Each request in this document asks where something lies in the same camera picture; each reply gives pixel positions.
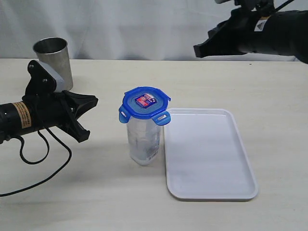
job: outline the white backdrop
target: white backdrop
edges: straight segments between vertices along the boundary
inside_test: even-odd
[[[276,6],[285,0],[276,0]],[[71,58],[200,60],[193,45],[226,20],[233,1],[214,0],[0,0],[0,58],[34,58],[32,45],[63,37]],[[296,0],[287,10],[308,10]],[[286,60],[247,54],[203,60]]]

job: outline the clear plastic container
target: clear plastic container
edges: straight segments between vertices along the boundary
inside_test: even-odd
[[[119,120],[127,124],[129,155],[148,165],[158,153],[161,127],[171,121],[166,111],[170,97],[160,89],[138,87],[125,93]]]
[[[131,117],[127,123],[129,155],[138,164],[148,165],[156,157],[161,126],[152,119]]]

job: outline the table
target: table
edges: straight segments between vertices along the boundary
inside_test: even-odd
[[[0,103],[20,101],[29,81],[27,59],[0,60]],[[98,106],[80,118],[90,139],[77,143],[52,130],[73,150],[49,182],[0,198],[0,230],[289,231],[307,230],[308,66],[298,62],[162,62],[71,60],[73,92],[93,94]],[[128,155],[118,121],[125,91],[154,86],[170,107],[224,108],[237,121],[260,192],[250,202],[180,202],[166,187],[164,149],[149,166]],[[25,135],[25,155],[46,151]],[[67,158],[48,136],[40,165],[19,159],[19,141],[0,145],[1,193],[50,175]]]

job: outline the metal cup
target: metal cup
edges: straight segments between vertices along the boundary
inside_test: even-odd
[[[49,64],[64,79],[64,88],[71,90],[73,79],[67,41],[63,38],[44,38],[34,44],[33,50],[40,61]]]

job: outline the warning sticker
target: warning sticker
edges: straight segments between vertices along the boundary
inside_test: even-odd
[[[267,20],[269,19],[269,17],[261,17],[260,20],[257,22],[256,27],[255,27],[255,31],[263,31],[265,23],[267,22]]]
[[[135,99],[136,103],[142,108],[148,108],[149,106],[157,103],[157,100],[154,96],[150,95],[149,93],[145,93],[142,96],[139,96]]]
[[[31,115],[29,113],[29,110],[27,108],[27,106],[25,105],[24,102],[17,102],[17,103],[13,103],[13,105],[15,106],[16,110],[18,111],[19,117],[20,117],[20,121],[21,121],[21,128],[29,128],[32,125],[32,121],[31,121]]]

